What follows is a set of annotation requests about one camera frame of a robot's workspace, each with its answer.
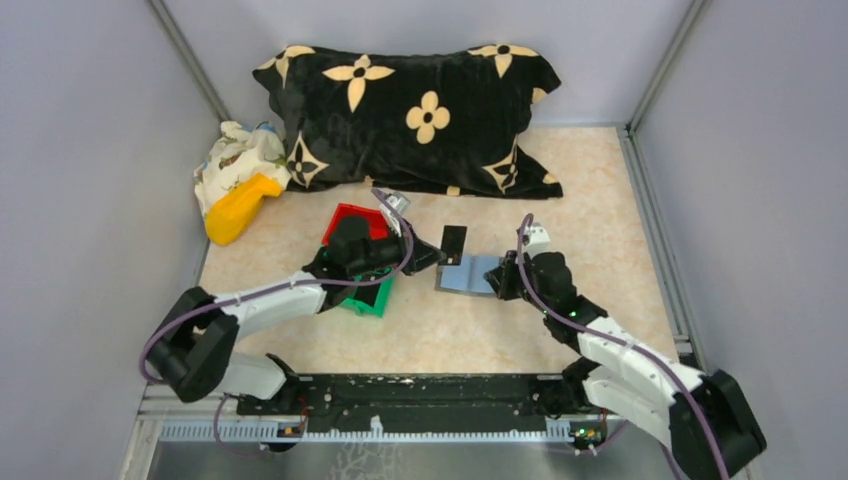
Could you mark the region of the red plastic bin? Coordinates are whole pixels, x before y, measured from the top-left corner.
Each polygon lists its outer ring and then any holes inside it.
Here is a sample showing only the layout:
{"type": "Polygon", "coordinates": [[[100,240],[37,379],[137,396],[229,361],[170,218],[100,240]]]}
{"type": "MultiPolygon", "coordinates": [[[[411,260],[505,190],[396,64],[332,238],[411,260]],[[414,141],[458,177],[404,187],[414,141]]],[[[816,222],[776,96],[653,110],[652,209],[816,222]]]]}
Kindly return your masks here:
{"type": "Polygon", "coordinates": [[[363,233],[368,227],[368,236],[372,240],[381,240],[389,236],[389,227],[382,213],[350,203],[338,203],[325,230],[321,244],[328,246],[332,236],[339,230],[353,228],[354,233],[363,233]]]}

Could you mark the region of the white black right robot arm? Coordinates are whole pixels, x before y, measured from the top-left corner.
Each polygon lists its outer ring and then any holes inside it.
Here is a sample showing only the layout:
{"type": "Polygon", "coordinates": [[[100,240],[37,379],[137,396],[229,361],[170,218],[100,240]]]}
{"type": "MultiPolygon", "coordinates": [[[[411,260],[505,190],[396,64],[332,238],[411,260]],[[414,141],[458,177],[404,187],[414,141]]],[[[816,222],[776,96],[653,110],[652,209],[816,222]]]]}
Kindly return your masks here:
{"type": "Polygon", "coordinates": [[[579,354],[562,373],[572,410],[619,415],[665,447],[691,479],[729,479],[766,450],[733,376],[707,374],[637,340],[577,291],[563,254],[510,250],[484,278],[498,299],[541,311],[551,336],[579,354]]]}

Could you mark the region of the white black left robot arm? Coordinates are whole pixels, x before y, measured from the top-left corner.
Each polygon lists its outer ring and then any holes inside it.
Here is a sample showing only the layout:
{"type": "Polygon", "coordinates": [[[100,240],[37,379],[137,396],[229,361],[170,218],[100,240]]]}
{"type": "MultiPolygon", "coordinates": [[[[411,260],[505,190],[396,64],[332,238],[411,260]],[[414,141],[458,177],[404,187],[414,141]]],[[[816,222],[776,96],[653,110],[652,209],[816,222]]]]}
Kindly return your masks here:
{"type": "Polygon", "coordinates": [[[331,310],[358,288],[399,273],[413,275],[445,258],[406,222],[399,232],[374,240],[364,218],[346,217],[312,261],[281,284],[218,295],[201,287],[186,290],[145,344],[140,370],[184,403],[221,392],[254,397],[277,414],[288,413],[300,399],[298,376],[273,354],[235,352],[239,341],[331,310]]]}

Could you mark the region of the green plastic bin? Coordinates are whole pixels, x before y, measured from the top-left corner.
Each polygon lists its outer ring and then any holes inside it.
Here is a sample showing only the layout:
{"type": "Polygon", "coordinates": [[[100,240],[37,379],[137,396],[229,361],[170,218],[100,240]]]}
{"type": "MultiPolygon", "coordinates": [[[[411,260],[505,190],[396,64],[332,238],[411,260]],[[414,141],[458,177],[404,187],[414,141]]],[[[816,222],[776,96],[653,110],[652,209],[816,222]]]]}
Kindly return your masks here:
{"type": "Polygon", "coordinates": [[[392,278],[380,281],[389,274],[395,266],[390,266],[374,272],[355,277],[352,281],[342,281],[343,285],[322,283],[321,288],[326,293],[322,306],[318,310],[324,313],[339,306],[352,310],[357,315],[372,315],[381,317],[387,303],[387,293],[384,283],[392,285],[392,278]]]}

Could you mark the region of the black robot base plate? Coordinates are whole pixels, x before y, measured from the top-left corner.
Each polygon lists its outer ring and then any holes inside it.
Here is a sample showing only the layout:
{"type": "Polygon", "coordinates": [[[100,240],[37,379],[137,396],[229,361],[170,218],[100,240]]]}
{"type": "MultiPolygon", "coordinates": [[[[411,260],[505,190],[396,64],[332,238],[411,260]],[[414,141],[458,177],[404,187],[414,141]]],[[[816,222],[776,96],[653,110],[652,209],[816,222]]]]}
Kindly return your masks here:
{"type": "Polygon", "coordinates": [[[623,431],[560,374],[300,374],[292,398],[237,397],[242,416],[292,416],[281,437],[564,443],[591,455],[623,431]]]}

